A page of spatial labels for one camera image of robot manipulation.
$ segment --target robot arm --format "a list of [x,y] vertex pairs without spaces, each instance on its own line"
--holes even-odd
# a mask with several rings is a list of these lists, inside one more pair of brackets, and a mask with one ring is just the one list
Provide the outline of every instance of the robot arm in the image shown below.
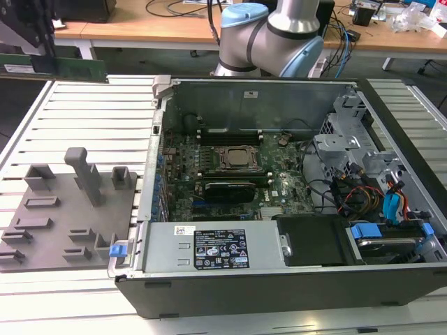
[[222,12],[218,76],[305,77],[323,50],[318,0],[278,0],[277,9],[239,3]]
[[0,0],[0,43],[23,54],[0,54],[0,77],[107,82],[102,61],[57,58],[54,0]]
[[0,1],[0,41],[30,54],[36,72],[57,72],[53,7],[53,0]]

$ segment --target electronic device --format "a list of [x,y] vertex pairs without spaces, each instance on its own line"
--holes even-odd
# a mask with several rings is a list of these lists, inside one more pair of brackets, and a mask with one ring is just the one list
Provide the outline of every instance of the electronic device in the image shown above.
[[54,9],[63,20],[106,23],[117,4],[116,0],[54,0]]
[[358,26],[368,27],[372,16],[376,13],[377,8],[368,2],[358,2],[354,10],[352,23]]
[[393,116],[401,96],[422,106],[411,88],[161,75],[153,93],[137,223],[108,267],[138,315],[399,306],[447,285],[447,190]]
[[360,37],[362,36],[361,33],[358,33],[357,31],[354,30],[346,30],[346,33],[348,34],[348,39],[351,42],[357,42],[358,40],[360,40]]
[[[273,12],[278,4],[278,0],[244,0],[244,2],[256,2],[266,5],[268,7],[269,13]],[[320,22],[318,34],[322,37],[324,37],[324,35],[326,34],[326,29],[328,28],[330,16],[332,15],[334,6],[334,0],[320,0],[320,4],[318,5],[316,18]]]
[[53,1],[5,1],[0,16],[0,40],[20,47],[24,54],[0,54],[0,77],[107,82],[102,61],[56,56],[52,23],[57,19],[55,6]]

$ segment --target warning label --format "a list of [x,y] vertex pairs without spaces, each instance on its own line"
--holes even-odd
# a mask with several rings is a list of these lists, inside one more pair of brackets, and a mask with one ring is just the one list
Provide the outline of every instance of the warning label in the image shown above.
[[245,230],[196,230],[194,267],[197,270],[249,268]]

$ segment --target green circuit board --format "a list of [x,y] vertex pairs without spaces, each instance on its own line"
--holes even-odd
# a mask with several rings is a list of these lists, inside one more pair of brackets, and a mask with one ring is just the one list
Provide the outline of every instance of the green circuit board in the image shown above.
[[198,172],[204,168],[219,170],[221,161],[218,153],[225,147],[206,147],[189,136],[167,136],[164,154],[167,162],[165,179],[169,220],[261,220],[267,219],[266,215],[271,213],[314,212],[312,199],[296,169],[299,155],[295,143],[280,146],[278,140],[281,133],[266,133],[263,137],[261,145],[244,147],[255,152],[256,167],[253,171],[271,172],[271,183],[266,187],[257,187],[252,202],[208,204],[203,198],[206,181],[198,178]]
[[103,61],[55,58],[57,74],[36,73],[27,54],[0,54],[0,77],[28,80],[108,82]]

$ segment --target slotted metal surface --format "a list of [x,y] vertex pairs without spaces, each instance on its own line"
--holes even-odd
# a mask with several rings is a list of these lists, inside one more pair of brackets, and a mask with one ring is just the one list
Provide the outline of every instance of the slotted metal surface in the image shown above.
[[[406,86],[400,80],[369,81],[441,183],[447,187],[445,118],[415,87]],[[374,123],[372,127],[385,149],[393,149],[379,126]]]
[[[36,103],[26,117],[29,122],[24,122],[23,131],[17,131],[13,137],[12,142],[16,145],[5,150],[10,155],[0,171],[0,179],[3,176],[0,181],[0,234],[9,224],[27,187],[22,178],[29,164],[49,163],[55,173],[71,172],[70,167],[61,163],[69,146],[85,146],[89,150],[87,160],[97,163],[100,171],[110,171],[113,165],[126,164],[130,170],[143,176],[145,145],[150,137],[150,128],[147,127],[154,112],[150,104],[152,77],[113,76],[110,83],[57,82],[44,89],[38,98],[40,103]],[[59,93],[71,94],[71,100],[64,103],[54,100]],[[105,94],[115,100],[99,98],[89,101],[97,99],[96,95],[89,96],[89,93]],[[119,103],[117,94],[133,94],[136,100],[125,100],[123,105],[116,105]],[[122,119],[127,127],[114,128],[116,125],[110,121],[115,119]],[[85,120],[94,121],[97,128],[83,128]],[[4,156],[7,155],[0,156],[0,166]],[[139,179],[137,190],[141,187],[142,179]],[[136,223],[139,201],[140,194],[136,193],[131,223]],[[446,297],[447,290],[438,290],[401,307],[160,321],[138,317],[105,270],[0,274],[0,332],[236,335],[310,334],[318,331],[320,334],[357,334],[359,327],[378,327],[379,332],[390,334],[443,334],[447,325]]]

